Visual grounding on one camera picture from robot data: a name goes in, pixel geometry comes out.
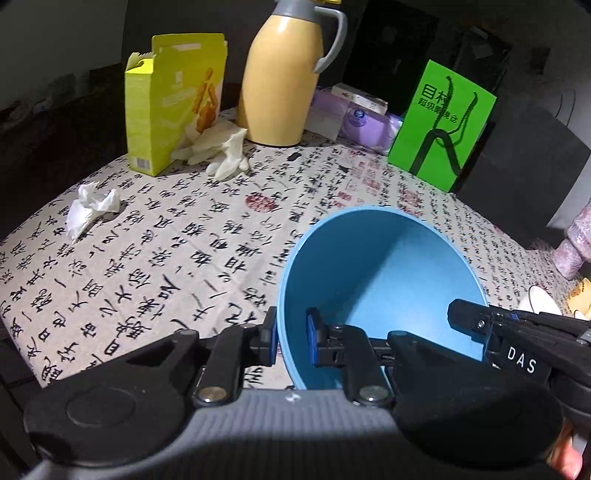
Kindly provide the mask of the person's right hand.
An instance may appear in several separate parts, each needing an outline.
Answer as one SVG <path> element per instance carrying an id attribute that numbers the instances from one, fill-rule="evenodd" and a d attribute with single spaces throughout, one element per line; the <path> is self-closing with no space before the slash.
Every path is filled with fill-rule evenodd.
<path id="1" fill-rule="evenodd" d="M 574 426 L 565 422 L 547 459 L 547 464 L 567 480 L 576 479 L 583 466 L 582 455 L 573 447 L 573 438 Z"/>

